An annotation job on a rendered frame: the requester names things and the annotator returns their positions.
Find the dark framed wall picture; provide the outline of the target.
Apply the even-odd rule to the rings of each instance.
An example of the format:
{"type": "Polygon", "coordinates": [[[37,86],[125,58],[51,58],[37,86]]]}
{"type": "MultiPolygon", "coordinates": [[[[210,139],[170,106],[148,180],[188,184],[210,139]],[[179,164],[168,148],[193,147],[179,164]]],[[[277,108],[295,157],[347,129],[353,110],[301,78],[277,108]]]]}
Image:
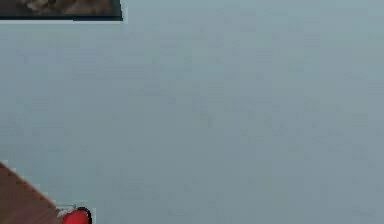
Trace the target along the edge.
{"type": "Polygon", "coordinates": [[[120,0],[0,0],[0,20],[122,21],[120,0]]]}

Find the brown wooden furniture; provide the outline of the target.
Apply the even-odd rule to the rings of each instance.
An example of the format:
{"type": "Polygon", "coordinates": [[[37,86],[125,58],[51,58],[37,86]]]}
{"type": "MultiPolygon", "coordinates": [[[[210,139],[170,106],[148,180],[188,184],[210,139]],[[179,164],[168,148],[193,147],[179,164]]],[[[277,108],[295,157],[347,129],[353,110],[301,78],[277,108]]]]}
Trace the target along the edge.
{"type": "Polygon", "coordinates": [[[0,224],[57,224],[56,205],[0,162],[0,224]]]}

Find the red round object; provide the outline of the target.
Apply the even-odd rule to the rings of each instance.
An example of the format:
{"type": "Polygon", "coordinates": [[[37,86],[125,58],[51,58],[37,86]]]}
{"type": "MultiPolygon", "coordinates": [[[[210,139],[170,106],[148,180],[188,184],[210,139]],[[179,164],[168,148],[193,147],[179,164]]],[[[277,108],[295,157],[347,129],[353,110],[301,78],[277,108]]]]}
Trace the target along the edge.
{"type": "Polygon", "coordinates": [[[93,224],[92,213],[86,207],[60,211],[61,224],[93,224]]]}

